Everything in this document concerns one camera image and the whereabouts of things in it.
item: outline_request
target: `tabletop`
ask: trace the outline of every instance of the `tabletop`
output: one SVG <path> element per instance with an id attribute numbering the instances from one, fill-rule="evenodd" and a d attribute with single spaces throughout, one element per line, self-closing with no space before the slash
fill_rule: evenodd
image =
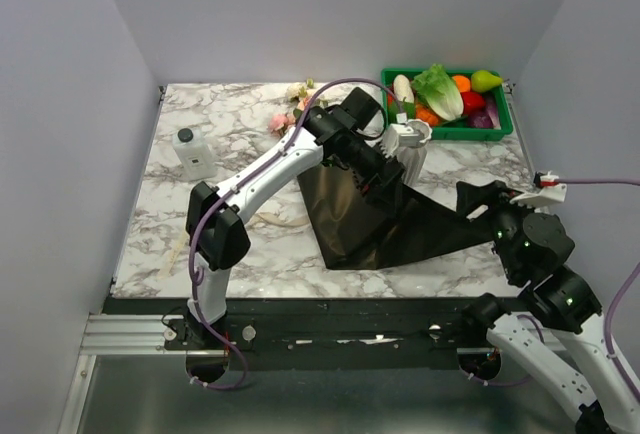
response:
<path id="1" fill-rule="evenodd" d="M 216 158 L 216 184 L 277 142 L 267 130 L 274 114 L 291 112 L 287 83 L 169 85 L 136 205 L 115 273 L 117 298 L 188 297 L 185 217 L 191 188 L 171 136 L 200 127 Z M 343 99 L 354 84 L 327 91 Z M 361 86 L 370 93 L 368 86 Z M 455 207 L 455 183 L 505 181 L 525 189 L 531 176 L 514 133 L 500 142 L 432 141 L 414 188 Z M 376 271 L 324 266 L 297 181 L 269 199 L 247 224 L 252 247 L 231 273 L 228 297 L 445 297 L 491 292 L 511 296 L 497 256 L 480 245 L 426 261 Z"/>

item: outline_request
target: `green plastic crate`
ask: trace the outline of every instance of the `green plastic crate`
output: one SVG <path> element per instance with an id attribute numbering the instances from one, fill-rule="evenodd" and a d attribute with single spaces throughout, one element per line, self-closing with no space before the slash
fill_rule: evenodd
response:
<path id="1" fill-rule="evenodd" d="M 404 74 L 413 80 L 415 76 L 425 71 L 425 69 L 383 69 L 382 70 L 382 83 L 385 86 L 393 85 L 393 80 L 398 74 Z M 471 77 L 475 71 L 465 69 L 452 69 L 447 70 L 447 74 L 450 76 L 463 75 Z M 498 106 L 498 115 L 500 117 L 500 129 L 477 129 L 466 126 L 442 126 L 434 127 L 432 139 L 446 139 L 456 141 L 499 141 L 507 134 L 513 132 L 513 123 L 511 122 L 511 116 L 509 115 L 509 108 L 507 107 L 507 100 L 504 98 L 504 91 L 502 86 L 498 86 L 489 91 L 493 94 L 496 104 Z M 388 110 L 387 96 L 383 96 L 384 108 Z"/>

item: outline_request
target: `white container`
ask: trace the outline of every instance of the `white container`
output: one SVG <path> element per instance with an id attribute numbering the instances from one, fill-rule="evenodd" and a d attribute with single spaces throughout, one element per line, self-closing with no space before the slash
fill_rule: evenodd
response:
<path id="1" fill-rule="evenodd" d="M 171 142 L 178 159 L 184 166 L 187 180 L 198 181 L 213 176 L 215 172 L 213 153 L 199 128 L 180 129 L 173 135 Z"/>

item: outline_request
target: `plastic fruit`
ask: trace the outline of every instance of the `plastic fruit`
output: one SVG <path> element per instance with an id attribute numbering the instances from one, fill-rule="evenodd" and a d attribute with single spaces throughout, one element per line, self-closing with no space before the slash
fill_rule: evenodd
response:
<path id="1" fill-rule="evenodd" d="M 469 92 L 471 90 L 471 81 L 466 76 L 453 76 L 453 82 L 458 86 L 460 92 Z"/>
<path id="2" fill-rule="evenodd" d="M 498 87 L 503 82 L 500 76 L 494 76 L 489 71 L 476 71 L 471 75 L 471 89 L 475 92 L 487 92 Z"/>

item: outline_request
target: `white flower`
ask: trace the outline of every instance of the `white flower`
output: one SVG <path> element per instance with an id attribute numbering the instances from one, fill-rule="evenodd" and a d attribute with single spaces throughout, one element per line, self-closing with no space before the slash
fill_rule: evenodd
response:
<path id="1" fill-rule="evenodd" d="M 285 95 L 288 101 L 294 101 L 301 97 L 304 98 L 307 95 L 307 88 L 302 82 L 296 82 L 287 87 L 287 93 Z"/>

